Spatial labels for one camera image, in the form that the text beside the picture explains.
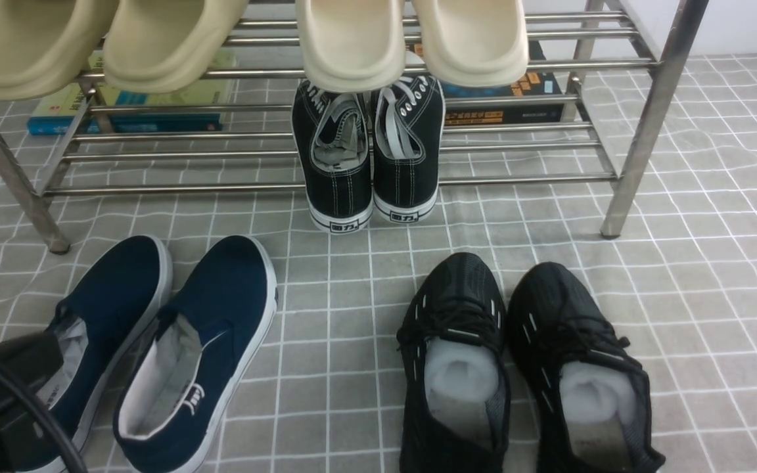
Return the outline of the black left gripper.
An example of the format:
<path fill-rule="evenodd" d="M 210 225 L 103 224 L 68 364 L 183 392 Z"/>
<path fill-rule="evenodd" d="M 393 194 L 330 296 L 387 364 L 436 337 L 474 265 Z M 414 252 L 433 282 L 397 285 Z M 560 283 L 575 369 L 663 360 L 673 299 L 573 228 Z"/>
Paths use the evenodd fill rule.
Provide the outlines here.
<path fill-rule="evenodd" d="M 34 332 L 0 342 L 0 366 L 39 395 L 63 364 L 51 333 Z M 60 450 L 23 401 L 0 381 L 0 472 L 33 470 L 54 461 Z"/>

